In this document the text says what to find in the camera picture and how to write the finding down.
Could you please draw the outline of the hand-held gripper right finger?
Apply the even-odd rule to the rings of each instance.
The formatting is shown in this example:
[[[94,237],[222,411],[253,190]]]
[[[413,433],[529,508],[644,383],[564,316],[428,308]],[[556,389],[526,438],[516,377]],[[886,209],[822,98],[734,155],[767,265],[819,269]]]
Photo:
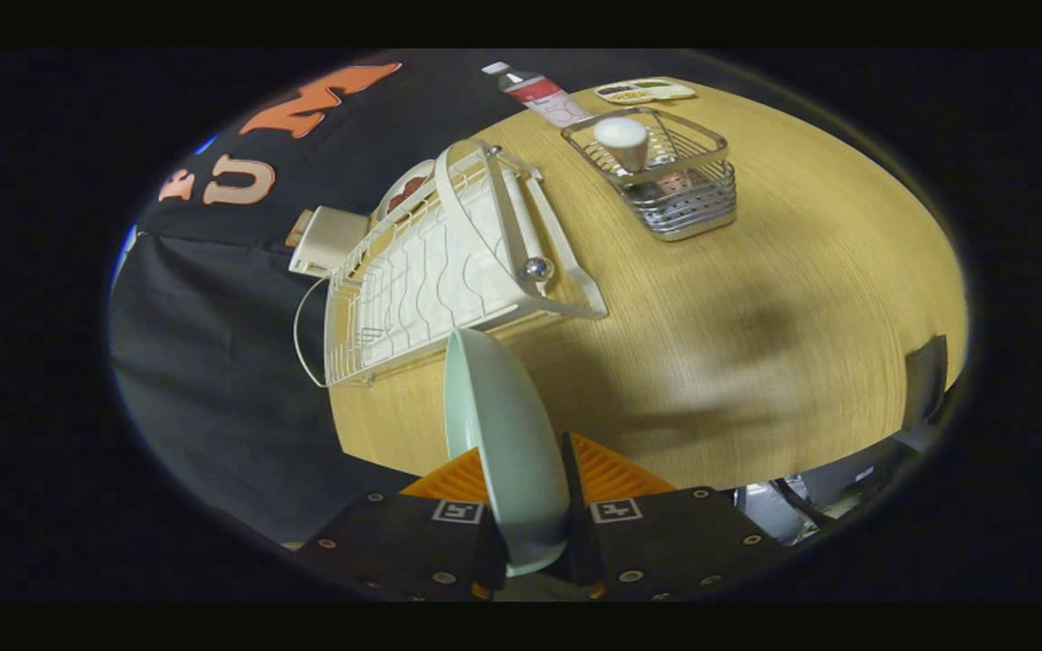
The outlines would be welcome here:
[[[570,495],[562,576],[591,601],[706,600],[776,571],[789,549],[710,486],[671,485],[564,433]]]

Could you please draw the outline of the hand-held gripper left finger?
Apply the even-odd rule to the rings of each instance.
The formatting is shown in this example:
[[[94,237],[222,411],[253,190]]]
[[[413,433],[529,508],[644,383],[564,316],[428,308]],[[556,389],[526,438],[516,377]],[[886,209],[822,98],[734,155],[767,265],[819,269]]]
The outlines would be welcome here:
[[[508,553],[478,449],[398,492],[368,491],[295,557],[339,589],[390,601],[491,601]]]

